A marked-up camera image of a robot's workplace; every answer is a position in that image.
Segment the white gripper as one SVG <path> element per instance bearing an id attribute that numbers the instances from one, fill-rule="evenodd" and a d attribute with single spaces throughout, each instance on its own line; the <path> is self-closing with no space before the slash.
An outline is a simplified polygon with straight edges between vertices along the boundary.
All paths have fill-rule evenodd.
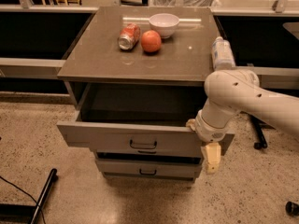
<path id="1" fill-rule="evenodd" d="M 203 111 L 200 110 L 195 119 L 189 119 L 186 126 L 192 131 L 196 131 L 199 138 L 208 143 L 201 146 L 205 159 L 206 172 L 210 175 L 215 174 L 221 163 L 221 145 L 220 142 L 228 131 L 229 120 L 224 117 L 210 124 L 203 118 Z"/>

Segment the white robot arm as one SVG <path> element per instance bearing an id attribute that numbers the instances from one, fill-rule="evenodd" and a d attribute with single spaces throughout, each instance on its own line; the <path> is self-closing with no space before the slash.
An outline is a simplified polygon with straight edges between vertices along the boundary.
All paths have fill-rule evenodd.
<path id="1" fill-rule="evenodd" d="M 299 99 L 260 87 L 257 75 L 250 70 L 218 70 L 204 84 L 206 102 L 186 126 L 202 141 L 201 151 L 206 171 L 214 174 L 221 162 L 220 141 L 228 131 L 230 120 L 241 112 L 299 137 Z"/>

